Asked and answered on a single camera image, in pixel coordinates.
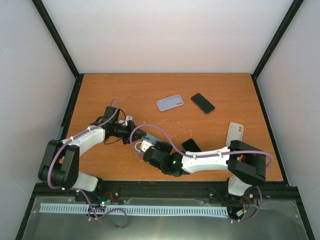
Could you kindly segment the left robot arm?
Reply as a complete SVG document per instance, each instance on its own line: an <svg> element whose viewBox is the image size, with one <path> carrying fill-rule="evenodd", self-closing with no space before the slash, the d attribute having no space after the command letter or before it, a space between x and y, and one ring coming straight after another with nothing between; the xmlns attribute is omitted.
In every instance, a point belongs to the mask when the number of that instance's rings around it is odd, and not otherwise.
<svg viewBox="0 0 320 240"><path fill-rule="evenodd" d="M104 188L98 177L79 171L80 156L110 137L120 139L123 144L137 141L147 135L142 130L133 131L136 125L131 116L118 120L120 108L108 106L84 131L63 140L48 142L38 171L38 179L52 189L74 189L86 191L92 201L103 198Z"/></svg>

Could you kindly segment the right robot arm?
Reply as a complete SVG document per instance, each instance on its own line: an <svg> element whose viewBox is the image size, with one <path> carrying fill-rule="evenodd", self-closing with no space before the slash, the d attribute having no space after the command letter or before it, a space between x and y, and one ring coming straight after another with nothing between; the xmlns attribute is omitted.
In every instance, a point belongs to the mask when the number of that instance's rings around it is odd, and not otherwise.
<svg viewBox="0 0 320 240"><path fill-rule="evenodd" d="M229 171L233 174L227 180L227 192L241 197L252 186L266 183L267 154L239 140L211 151L174 152L173 146L157 141L152 144L143 140L140 151L143 161L159 169L163 174L180 177L201 171Z"/></svg>

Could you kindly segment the dark purple phone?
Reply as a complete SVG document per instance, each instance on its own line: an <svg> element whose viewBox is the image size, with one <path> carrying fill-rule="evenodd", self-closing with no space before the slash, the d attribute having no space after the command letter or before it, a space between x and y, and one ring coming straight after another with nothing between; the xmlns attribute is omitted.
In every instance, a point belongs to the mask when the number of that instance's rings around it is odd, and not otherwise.
<svg viewBox="0 0 320 240"><path fill-rule="evenodd" d="M215 106L210 103L202 94L197 93L191 98L193 103L195 103L205 114L209 114L215 110Z"/></svg>

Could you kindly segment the beige phone case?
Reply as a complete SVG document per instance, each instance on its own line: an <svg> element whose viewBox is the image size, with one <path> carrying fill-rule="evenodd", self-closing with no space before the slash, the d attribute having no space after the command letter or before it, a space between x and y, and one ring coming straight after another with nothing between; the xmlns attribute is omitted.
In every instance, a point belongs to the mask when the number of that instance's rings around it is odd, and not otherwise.
<svg viewBox="0 0 320 240"><path fill-rule="evenodd" d="M228 127L226 145L229 146L233 140L242 141L243 133L244 126L242 124L231 122Z"/></svg>

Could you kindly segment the black aluminium frame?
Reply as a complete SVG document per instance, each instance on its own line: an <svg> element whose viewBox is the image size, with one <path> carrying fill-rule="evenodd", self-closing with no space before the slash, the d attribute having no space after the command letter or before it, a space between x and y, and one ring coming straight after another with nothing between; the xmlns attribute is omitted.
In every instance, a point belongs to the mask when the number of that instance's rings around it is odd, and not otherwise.
<svg viewBox="0 0 320 240"><path fill-rule="evenodd" d="M48 29L49 33L51 34L52 39L54 40L55 44L57 45L59 51L61 52L65 62L67 63L69 69L71 70L71 72L75 78L75 82L74 82L74 85L72 88L70 99L68 101L68 105L65 110L64 117L63 117L62 124L61 124L62 129L63 129L62 136L64 137L67 134L67 130L69 129L69 126L70 126L71 117L72 117L72 114L75 109L76 99L78 98L78 95L79 95L79 91L80 91L81 84L82 84L82 81L84 78L84 74L78 72L78 70L77 70L65 44L63 43L63 40L61 39L59 32L57 31L57 29L56 29L56 27L50 17L45 5L43 4L43 2L41 0L34 0L33 4L34 4L36 10L38 11L40 17L42 18L42 21L44 22L46 28ZM270 59L271 55L273 54L278 43L280 42L281 38L285 34L287 28L289 27L290 23L294 19L296 13L299 11L302 4L303 4L302 0L294 0L291 3L283 20L281 21L274 36L272 37L272 40L270 41L263 56L261 57L257 67L255 68L254 72L251 74L251 79L252 79L252 83L255 88L256 96L258 98L260 108L263 113L263 117L264 117L267 129L268 129L268 133L269 133L269 136L270 136L270 139L272 142L272 146L273 146L273 149L275 150L275 155L277 157L277 160L278 160L278 163L280 166L280 170L281 170L281 174L283 177L283 181L279 181L278 183L280 184L281 187L285 187L286 190L289 188L289 181L288 181L288 178L286 175L286 171L284 169L284 165L282 163L282 159L280 157L279 148L277 146L276 139L275 139L275 136L274 136L271 124L270 124L270 120L268 118L268 114L267 114L266 107L265 107L265 104L264 104L264 101L263 101L263 98L261 95L261 91L260 91L258 83L257 83L257 79L258 79L260 73L262 72L262 70L264 69L264 67L266 66L268 60Z"/></svg>

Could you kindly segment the teal phone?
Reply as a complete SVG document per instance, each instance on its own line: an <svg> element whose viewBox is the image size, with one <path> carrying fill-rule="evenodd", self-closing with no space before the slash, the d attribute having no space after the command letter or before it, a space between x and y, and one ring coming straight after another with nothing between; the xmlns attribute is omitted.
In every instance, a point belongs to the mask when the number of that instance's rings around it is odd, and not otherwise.
<svg viewBox="0 0 320 240"><path fill-rule="evenodd" d="M155 136L153 136L153 135L151 135L151 134L149 134L149 133L146 133L146 135L143 135L143 136L141 137L141 139L142 139L143 141L146 141L146 142L148 142L148 143L151 143L152 145L156 145L157 142L160 142L160 141L161 141L160 139L158 139L157 137L155 137Z"/></svg>

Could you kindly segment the white-edged black phone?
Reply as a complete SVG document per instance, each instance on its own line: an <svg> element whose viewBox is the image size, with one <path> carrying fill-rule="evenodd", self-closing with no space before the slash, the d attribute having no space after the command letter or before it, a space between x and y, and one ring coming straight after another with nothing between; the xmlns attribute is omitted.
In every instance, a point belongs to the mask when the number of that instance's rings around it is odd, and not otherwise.
<svg viewBox="0 0 320 240"><path fill-rule="evenodd" d="M192 138L184 141L181 144L181 146L185 152L201 152L202 151Z"/></svg>

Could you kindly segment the clear magsafe phone case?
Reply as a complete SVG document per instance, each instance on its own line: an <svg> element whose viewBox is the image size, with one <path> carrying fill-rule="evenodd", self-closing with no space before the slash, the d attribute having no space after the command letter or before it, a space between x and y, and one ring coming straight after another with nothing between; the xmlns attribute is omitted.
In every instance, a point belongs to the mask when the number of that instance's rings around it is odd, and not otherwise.
<svg viewBox="0 0 320 240"><path fill-rule="evenodd" d="M145 153L137 153L137 152L136 152L136 154L137 154L138 159L139 159L141 162L143 162L143 161L144 161L144 160L143 160L143 157L144 157L144 154L145 154Z"/></svg>

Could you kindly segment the lavender phone case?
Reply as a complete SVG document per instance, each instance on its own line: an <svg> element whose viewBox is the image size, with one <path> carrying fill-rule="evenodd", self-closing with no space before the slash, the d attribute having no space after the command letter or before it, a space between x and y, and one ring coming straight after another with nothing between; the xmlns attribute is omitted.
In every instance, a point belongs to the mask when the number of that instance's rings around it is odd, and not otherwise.
<svg viewBox="0 0 320 240"><path fill-rule="evenodd" d="M156 101L158 109L163 112L169 109L180 107L184 104L182 97L177 94Z"/></svg>

